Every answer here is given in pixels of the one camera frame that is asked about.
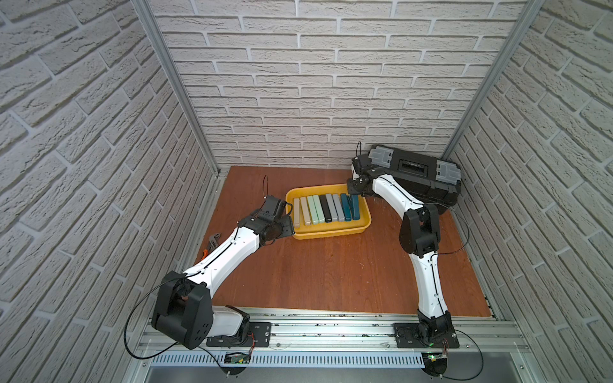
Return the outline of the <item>yellow plastic tray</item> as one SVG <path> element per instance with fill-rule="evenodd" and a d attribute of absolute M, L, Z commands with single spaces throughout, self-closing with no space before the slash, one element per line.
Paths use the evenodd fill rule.
<path fill-rule="evenodd" d="M 346 184 L 331 184 L 306 188 L 294 188 L 286 194 L 286 201 L 293 204 L 295 198 L 301 198 L 305 196 L 325 195 L 330 194 L 347 194 Z M 359 208 L 361 213 L 361 219 L 351 220 L 349 222 L 331 222 L 331 223 L 319 223 L 305 226 L 303 222 L 303 214 L 300 208 L 300 227 L 295 228 L 295 234 L 293 237 L 298 240 L 305 239 L 321 239 L 335 236 L 349 236 L 363 233 L 372 222 L 370 215 L 370 209 L 367 201 L 364 197 L 359 198 Z"/>

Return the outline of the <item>grey pruner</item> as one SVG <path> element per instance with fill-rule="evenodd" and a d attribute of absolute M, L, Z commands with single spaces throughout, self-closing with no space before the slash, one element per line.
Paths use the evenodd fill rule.
<path fill-rule="evenodd" d="M 338 222 L 338 213 L 336 211 L 335 202 L 333 200 L 332 194 L 327 193 L 326 198 L 327 198 L 327 204 L 330 210 L 331 221 Z"/>
<path fill-rule="evenodd" d="M 338 215 L 338 221 L 339 222 L 344 222 L 345 221 L 345 213 L 343 211 L 343 206 L 342 206 L 342 201 L 340 198 L 339 194 L 333 194 L 332 196 L 334 204 L 335 204 L 335 210 L 337 212 Z"/>

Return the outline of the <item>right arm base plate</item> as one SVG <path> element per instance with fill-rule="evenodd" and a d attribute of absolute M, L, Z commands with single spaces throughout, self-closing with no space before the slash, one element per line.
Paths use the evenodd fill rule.
<path fill-rule="evenodd" d="M 394 338 L 399 349 L 458 349 L 460 343 L 453 328 L 430 329 L 424 323 L 395 323 Z"/>

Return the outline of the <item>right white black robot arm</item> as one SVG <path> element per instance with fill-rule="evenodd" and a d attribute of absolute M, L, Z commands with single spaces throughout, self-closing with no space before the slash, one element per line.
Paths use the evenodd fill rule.
<path fill-rule="evenodd" d="M 387 169 L 371 164 L 367 155 L 354 156 L 351 169 L 353 176 L 347 181 L 351 195 L 379 196 L 402 218 L 398 239 L 410 257 L 418 285 L 418 326 L 414 338 L 424 346 L 458 348 L 438 269 L 441 242 L 438 209 L 412 196 Z"/>

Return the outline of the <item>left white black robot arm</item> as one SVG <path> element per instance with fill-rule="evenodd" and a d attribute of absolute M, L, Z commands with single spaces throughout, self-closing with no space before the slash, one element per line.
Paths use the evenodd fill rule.
<path fill-rule="evenodd" d="M 293 206 L 274 196 L 237 223 L 230 236 L 213 252 L 182 273 L 162 279 L 151 326 L 173 341 L 195 349 L 208 338 L 241 344 L 249 336 L 250 315 L 212 299 L 242 261 L 267 244 L 293 236 Z"/>

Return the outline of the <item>teal pruner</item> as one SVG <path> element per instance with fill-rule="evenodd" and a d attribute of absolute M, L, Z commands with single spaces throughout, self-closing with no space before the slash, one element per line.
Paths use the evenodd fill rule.
<path fill-rule="evenodd" d="M 361 213 L 360 213 L 360 208 L 359 208 L 359 195 L 350 195 L 351 198 L 351 215 L 352 215 L 352 220 L 360 220 L 361 219 Z"/>
<path fill-rule="evenodd" d="M 347 194 L 341 194 L 341 206 L 343 209 L 344 220 L 349 222 L 352 220 L 351 201 Z"/>

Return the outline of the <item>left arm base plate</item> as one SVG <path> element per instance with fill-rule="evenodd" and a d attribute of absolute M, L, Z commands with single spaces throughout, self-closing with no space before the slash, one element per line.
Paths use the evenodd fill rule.
<path fill-rule="evenodd" d="M 270 322 L 249 322 L 236 336 L 218 336 L 206 340 L 207 347 L 268 348 L 271 340 Z"/>

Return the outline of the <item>black folding pruner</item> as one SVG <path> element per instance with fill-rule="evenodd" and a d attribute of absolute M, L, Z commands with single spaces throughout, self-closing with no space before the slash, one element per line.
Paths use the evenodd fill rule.
<path fill-rule="evenodd" d="M 331 223 L 332 222 L 332 214 L 330 212 L 330 207 L 329 204 L 327 202 L 327 196 L 326 195 L 319 195 L 319 201 L 322 207 L 322 215 L 324 217 L 324 220 L 326 223 Z"/>

